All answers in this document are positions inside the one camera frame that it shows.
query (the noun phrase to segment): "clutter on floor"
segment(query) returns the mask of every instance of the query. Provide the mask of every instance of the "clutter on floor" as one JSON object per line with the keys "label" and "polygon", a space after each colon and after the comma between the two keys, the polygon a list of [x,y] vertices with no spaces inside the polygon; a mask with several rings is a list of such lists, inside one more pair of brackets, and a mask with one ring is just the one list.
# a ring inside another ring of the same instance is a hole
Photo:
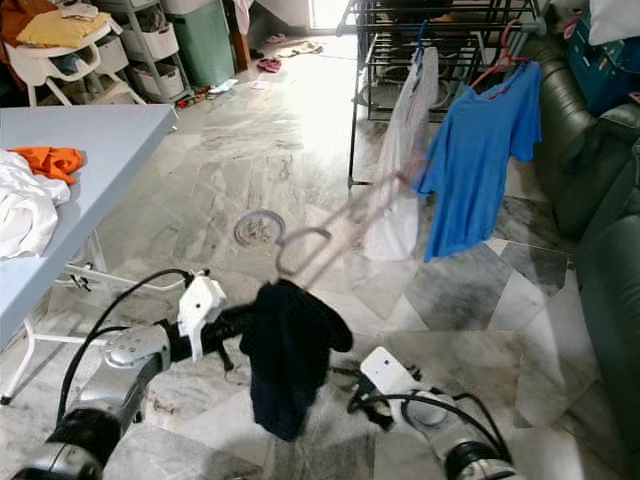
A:
{"label": "clutter on floor", "polygon": [[233,86],[238,83],[238,80],[235,78],[230,78],[229,80],[225,80],[217,87],[213,87],[209,90],[209,93],[218,94],[228,92],[233,88]]}
{"label": "clutter on floor", "polygon": [[176,108],[183,109],[195,105],[196,103],[200,103],[204,100],[208,100],[211,97],[211,90],[209,88],[201,88],[198,91],[194,92],[193,95],[185,98],[184,100],[178,100],[176,102]]}
{"label": "clutter on floor", "polygon": [[259,52],[255,48],[249,49],[249,55],[251,56],[252,60],[260,60],[261,58],[264,58],[264,53]]}
{"label": "clutter on floor", "polygon": [[258,61],[257,66],[260,70],[264,70],[265,72],[278,73],[282,66],[282,62],[277,58],[263,58]]}
{"label": "clutter on floor", "polygon": [[251,88],[255,90],[267,90],[271,86],[271,82],[267,82],[266,80],[256,80],[251,83]]}
{"label": "clutter on floor", "polygon": [[276,57],[291,58],[296,55],[322,52],[322,45],[311,40],[295,40],[286,43],[279,43],[280,49],[276,51]]}
{"label": "clutter on floor", "polygon": [[267,43],[282,43],[287,39],[284,33],[277,33],[276,35],[271,35],[267,38]]}

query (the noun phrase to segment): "red hanger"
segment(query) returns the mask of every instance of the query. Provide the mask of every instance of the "red hanger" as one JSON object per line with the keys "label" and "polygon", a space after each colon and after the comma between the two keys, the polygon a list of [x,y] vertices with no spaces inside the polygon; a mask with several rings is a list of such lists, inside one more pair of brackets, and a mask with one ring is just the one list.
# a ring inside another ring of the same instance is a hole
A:
{"label": "red hanger", "polygon": [[[482,82],[482,80],[484,80],[485,78],[487,78],[489,75],[493,73],[505,72],[509,70],[516,63],[528,62],[530,60],[529,58],[526,58],[526,57],[514,57],[511,54],[511,49],[509,48],[509,45],[507,44],[507,39],[509,38],[509,33],[511,31],[511,28],[514,25],[518,25],[518,24],[522,24],[522,22],[517,18],[514,18],[507,24],[506,28],[502,32],[502,38],[500,40],[500,43],[502,44],[502,51],[503,51],[502,55],[500,56],[500,58],[498,58],[498,61],[493,65],[493,67],[491,67],[489,70],[487,70],[482,75],[480,75],[476,79],[476,81],[471,84],[471,88],[475,89],[480,84],[480,82]],[[495,93],[494,95],[491,96],[491,98],[495,98],[501,93],[504,93],[504,90]]]}

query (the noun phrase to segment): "black cloth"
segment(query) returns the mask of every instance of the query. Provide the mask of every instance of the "black cloth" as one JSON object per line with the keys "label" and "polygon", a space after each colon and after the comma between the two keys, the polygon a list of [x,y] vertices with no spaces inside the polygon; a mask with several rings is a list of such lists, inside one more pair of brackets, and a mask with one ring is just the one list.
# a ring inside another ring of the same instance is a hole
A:
{"label": "black cloth", "polygon": [[333,309],[287,280],[263,285],[253,310],[240,350],[251,360],[255,421],[292,441],[325,381],[329,349],[351,350],[353,336]]}

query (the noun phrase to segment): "wall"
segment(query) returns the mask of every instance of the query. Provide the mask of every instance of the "wall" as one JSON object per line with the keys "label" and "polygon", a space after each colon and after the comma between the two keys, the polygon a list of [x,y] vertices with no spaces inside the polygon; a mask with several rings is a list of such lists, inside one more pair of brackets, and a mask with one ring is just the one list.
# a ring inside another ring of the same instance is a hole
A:
{"label": "wall", "polygon": [[309,0],[257,0],[290,27],[309,27]]}

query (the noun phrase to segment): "leather couch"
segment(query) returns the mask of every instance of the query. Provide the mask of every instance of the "leather couch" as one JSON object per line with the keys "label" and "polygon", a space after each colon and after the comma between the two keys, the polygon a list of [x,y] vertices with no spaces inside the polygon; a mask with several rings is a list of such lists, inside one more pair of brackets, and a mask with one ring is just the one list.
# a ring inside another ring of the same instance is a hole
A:
{"label": "leather couch", "polygon": [[542,142],[534,166],[575,256],[585,321],[640,480],[640,107],[593,117],[556,37],[532,37],[540,62]]}

